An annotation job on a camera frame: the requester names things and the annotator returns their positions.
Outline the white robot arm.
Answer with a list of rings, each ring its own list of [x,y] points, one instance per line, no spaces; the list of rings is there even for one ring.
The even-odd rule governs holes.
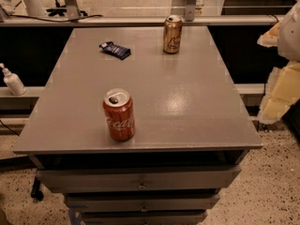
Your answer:
[[[257,43],[277,47],[277,53],[288,60],[284,68],[274,67],[269,74],[257,115],[260,123],[274,124],[300,99],[300,2]]]

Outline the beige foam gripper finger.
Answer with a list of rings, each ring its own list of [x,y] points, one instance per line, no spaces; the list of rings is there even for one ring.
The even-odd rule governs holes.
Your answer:
[[[300,99],[300,63],[290,61],[269,74],[257,115],[260,123],[276,123]]]
[[[281,22],[276,23],[267,32],[259,37],[257,43],[261,46],[270,48],[278,45],[278,35]]]

